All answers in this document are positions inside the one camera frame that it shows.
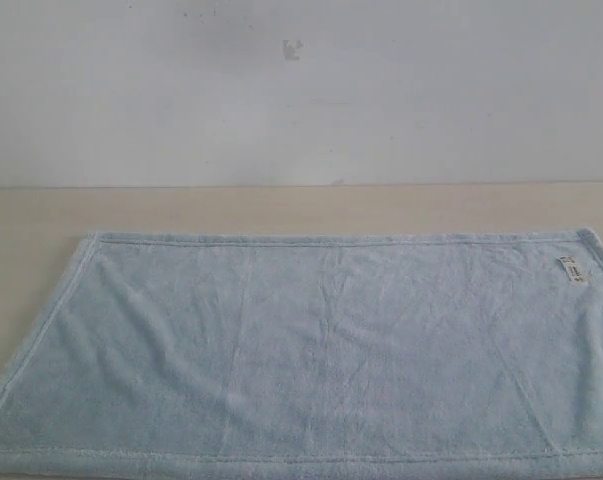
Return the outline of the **light blue fluffy towel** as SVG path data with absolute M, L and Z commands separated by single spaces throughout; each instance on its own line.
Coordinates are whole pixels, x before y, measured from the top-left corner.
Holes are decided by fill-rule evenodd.
M 603 477 L 603 244 L 91 233 L 0 376 L 0 473 Z

